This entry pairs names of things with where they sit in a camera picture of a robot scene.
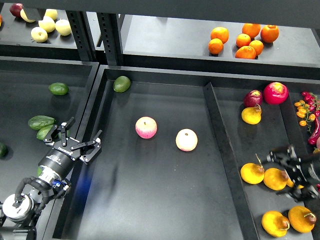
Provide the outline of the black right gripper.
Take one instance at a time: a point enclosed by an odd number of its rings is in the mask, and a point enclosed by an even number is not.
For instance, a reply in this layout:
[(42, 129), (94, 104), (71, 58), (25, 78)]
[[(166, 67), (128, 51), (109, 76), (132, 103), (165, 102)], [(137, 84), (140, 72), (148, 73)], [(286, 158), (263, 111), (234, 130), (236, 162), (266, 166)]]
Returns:
[(287, 195), (295, 202), (320, 199), (319, 153), (299, 157), (296, 154), (294, 145), (290, 144), (270, 150), (261, 163), (280, 165), (293, 182), (283, 190), (277, 191), (277, 195)]

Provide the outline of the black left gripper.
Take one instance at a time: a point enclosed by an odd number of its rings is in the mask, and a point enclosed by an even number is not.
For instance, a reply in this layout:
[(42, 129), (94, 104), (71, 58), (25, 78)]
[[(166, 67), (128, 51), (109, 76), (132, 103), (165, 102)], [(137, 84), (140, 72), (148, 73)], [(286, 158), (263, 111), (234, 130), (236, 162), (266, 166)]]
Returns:
[[(72, 137), (67, 138), (68, 130), (75, 122), (75, 118), (71, 117), (61, 125), (54, 124), (44, 137), (45, 144), (52, 148), (38, 164), (38, 167), (42, 168), (42, 173), (38, 177), (40, 180), (63, 181), (77, 161), (89, 165), (100, 154), (102, 150), (100, 135), (103, 131), (100, 129), (92, 140), (80, 143)], [(60, 141), (54, 143), (54, 138), (58, 134)]]

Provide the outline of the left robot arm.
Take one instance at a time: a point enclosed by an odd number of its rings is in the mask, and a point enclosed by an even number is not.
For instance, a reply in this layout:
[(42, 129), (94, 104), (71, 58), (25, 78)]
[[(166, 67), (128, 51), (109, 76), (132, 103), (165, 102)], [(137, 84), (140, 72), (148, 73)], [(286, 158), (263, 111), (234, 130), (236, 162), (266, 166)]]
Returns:
[(0, 204), (0, 238), (2, 240), (35, 240), (37, 222), (46, 205), (64, 198), (71, 189), (67, 175), (77, 161), (89, 165), (101, 152), (99, 130), (92, 140), (80, 142), (68, 136), (75, 118), (54, 124), (43, 142), (50, 147), (41, 159), (38, 176), (25, 177), (15, 192)]

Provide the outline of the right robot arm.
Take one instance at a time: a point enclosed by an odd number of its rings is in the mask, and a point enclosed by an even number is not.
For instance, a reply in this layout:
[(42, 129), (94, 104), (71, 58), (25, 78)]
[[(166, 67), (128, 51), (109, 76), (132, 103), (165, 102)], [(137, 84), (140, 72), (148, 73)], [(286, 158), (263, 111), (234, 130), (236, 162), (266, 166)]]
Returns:
[(320, 191), (317, 188), (320, 183), (319, 153), (299, 157), (295, 147), (290, 144), (270, 150), (262, 163), (281, 166), (293, 182), (291, 189), (279, 190), (276, 192), (277, 195), (287, 195), (295, 202), (320, 199)]

